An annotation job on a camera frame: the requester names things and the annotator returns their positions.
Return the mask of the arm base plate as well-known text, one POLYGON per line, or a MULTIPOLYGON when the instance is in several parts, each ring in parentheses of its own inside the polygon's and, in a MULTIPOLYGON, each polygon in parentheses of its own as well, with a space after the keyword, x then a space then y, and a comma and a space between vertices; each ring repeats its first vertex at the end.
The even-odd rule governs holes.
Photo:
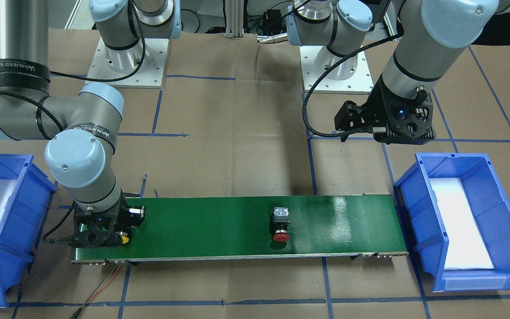
MULTIPOLYGON (((312 87, 326 69, 340 60, 333 56, 325 46, 300 47, 301 74, 304 92, 312 87)), ((315 93, 351 93, 369 94, 374 87, 365 53, 358 53, 332 70, 320 81, 315 93)))
MULTIPOLYGON (((129 78, 110 82, 117 88, 161 89, 169 48, 168 39, 146 39, 146 54, 139 71, 129 78)), ((114 79, 136 70, 142 56, 142 43, 124 51, 108 48, 100 39, 87 77, 114 79)))

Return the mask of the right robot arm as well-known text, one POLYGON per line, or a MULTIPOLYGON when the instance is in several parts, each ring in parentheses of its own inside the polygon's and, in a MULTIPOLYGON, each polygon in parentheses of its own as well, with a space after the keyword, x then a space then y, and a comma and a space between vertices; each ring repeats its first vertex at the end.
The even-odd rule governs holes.
POLYGON ((71 236, 45 242, 101 248, 129 242, 145 218, 112 170, 124 98, 118 86, 160 86, 166 44, 182 31, 178 0, 92 0, 104 67, 86 77, 48 66, 48 2, 0 0, 0 139, 47 140, 45 162, 73 197, 71 236), (50 96, 51 76, 85 81, 75 97, 50 96))

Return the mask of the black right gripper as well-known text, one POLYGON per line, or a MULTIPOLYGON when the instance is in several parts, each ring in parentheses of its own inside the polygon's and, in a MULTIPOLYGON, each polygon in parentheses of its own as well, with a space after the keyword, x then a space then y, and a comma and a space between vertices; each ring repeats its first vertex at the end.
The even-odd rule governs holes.
POLYGON ((75 208, 73 216, 73 248, 114 247, 121 244, 120 234, 131 237, 131 230, 140 227, 146 216, 145 206, 130 206, 125 197, 108 210, 94 212, 92 208, 75 208))

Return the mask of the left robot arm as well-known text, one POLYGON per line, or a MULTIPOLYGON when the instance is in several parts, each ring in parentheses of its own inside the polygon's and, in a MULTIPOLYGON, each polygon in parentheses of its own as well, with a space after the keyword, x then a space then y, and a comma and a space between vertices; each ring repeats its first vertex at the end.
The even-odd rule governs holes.
POLYGON ((363 45, 373 14, 360 0, 294 0, 286 28, 292 45, 320 45, 320 76, 303 101, 303 122, 316 136, 370 133, 379 143, 426 144, 435 139, 430 91, 494 15, 510 13, 510 0, 397 0, 402 31, 363 45), (318 84, 351 67, 358 53, 393 40, 398 45, 366 103, 346 101, 334 117, 335 133, 314 129, 306 107, 318 84))

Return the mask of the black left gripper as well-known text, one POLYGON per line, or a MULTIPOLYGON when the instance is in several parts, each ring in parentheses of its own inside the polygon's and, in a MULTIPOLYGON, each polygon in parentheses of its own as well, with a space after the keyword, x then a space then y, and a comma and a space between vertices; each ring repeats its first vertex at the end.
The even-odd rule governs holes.
POLYGON ((433 103, 424 86, 413 90, 413 99, 396 95, 380 78, 366 103, 346 101, 334 117, 344 143, 349 135, 372 133, 379 143, 423 145, 435 139, 433 103))

